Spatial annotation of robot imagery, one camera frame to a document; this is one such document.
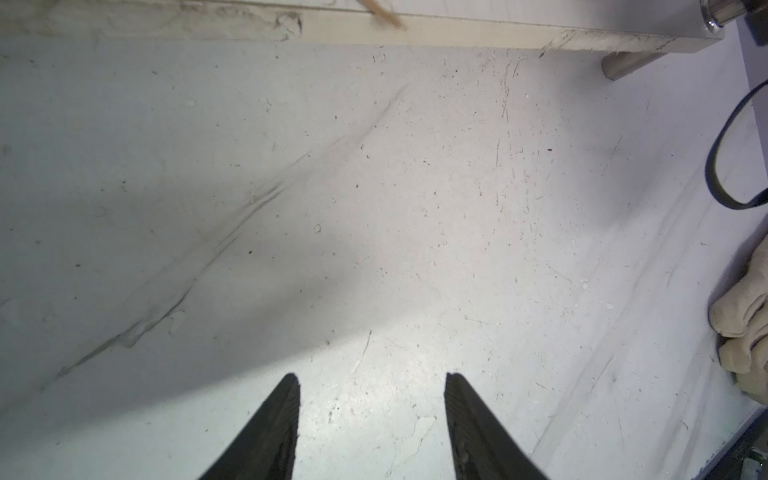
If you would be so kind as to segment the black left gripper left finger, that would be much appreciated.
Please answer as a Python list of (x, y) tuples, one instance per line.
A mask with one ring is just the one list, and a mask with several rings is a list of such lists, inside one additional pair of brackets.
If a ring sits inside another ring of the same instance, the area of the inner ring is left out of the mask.
[(300, 383), (285, 375), (201, 480), (287, 480), (298, 441)]

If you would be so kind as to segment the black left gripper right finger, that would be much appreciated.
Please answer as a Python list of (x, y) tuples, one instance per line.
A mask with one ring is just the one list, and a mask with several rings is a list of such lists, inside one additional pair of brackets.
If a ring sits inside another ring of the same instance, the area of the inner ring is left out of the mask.
[(444, 400), (458, 479), (546, 480), (463, 375), (446, 375)]

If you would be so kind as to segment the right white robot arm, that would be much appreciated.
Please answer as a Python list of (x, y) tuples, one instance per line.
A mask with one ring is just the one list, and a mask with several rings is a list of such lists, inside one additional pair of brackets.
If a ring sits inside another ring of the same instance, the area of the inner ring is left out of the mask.
[[(753, 44), (758, 49), (767, 48), (766, 1), (701, 1), (701, 9), (705, 23), (712, 32), (741, 19)], [(706, 157), (704, 179), (708, 191), (717, 203), (729, 210), (744, 211), (767, 204), (767, 187), (752, 198), (748, 198), (745, 193), (730, 190), (730, 187), (736, 186), (737, 168), (751, 163), (751, 160), (741, 159), (742, 148), (736, 147), (736, 134), (732, 130), (737, 126), (746, 126), (745, 117), (753, 101), (766, 95), (766, 79), (749, 89), (728, 115)]]

